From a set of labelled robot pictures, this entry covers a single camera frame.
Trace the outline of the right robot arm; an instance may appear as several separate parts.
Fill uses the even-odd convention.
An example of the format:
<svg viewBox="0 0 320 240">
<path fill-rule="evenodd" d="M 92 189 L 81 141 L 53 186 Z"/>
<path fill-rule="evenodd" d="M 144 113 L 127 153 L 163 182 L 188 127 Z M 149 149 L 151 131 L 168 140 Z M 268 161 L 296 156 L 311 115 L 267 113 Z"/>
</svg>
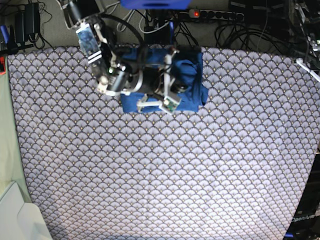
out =
<svg viewBox="0 0 320 240">
<path fill-rule="evenodd" d="M 165 98 L 187 90 L 187 85 L 171 73 L 173 58 L 179 53 L 177 49 L 165 50 L 160 59 L 151 62 L 152 50 L 129 23 L 125 25 L 138 39 L 139 46 L 116 45 L 116 35 L 104 19 L 117 23 L 124 20 L 100 11 L 95 1 L 60 0 L 58 3 L 67 28 L 75 30 L 100 93 L 108 96 L 143 93 Z"/>
</svg>

